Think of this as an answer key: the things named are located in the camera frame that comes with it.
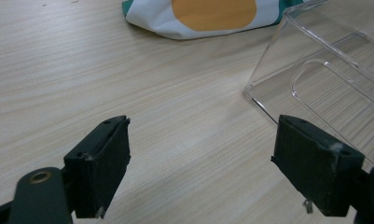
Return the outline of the clear plastic box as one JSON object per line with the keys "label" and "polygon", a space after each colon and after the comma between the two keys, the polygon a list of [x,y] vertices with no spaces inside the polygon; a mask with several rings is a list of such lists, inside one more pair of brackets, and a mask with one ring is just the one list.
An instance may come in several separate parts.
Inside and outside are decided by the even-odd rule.
{"label": "clear plastic box", "polygon": [[374,0],[286,9],[244,92],[272,120],[305,119],[374,165]]}

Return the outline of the white packet with orange spot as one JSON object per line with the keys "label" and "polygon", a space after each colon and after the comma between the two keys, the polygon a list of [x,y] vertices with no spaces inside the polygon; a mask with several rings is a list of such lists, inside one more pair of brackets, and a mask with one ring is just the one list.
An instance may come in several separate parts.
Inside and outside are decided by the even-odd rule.
{"label": "white packet with orange spot", "polygon": [[170,39],[229,35],[279,23],[308,0],[125,0],[126,21]]}

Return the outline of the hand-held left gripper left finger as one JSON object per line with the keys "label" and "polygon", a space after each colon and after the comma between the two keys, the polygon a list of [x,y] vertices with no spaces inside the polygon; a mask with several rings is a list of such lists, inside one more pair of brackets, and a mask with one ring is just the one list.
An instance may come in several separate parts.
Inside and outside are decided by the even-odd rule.
{"label": "hand-held left gripper left finger", "polygon": [[131,160],[127,116],[101,122],[63,160],[77,218],[104,217]]}

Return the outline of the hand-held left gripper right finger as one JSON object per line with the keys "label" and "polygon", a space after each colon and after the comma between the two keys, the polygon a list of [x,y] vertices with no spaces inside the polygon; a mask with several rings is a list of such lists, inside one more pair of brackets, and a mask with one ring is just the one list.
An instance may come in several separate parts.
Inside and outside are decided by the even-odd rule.
{"label": "hand-held left gripper right finger", "polygon": [[344,217],[365,156],[307,120],[281,115],[271,161],[327,217]]}

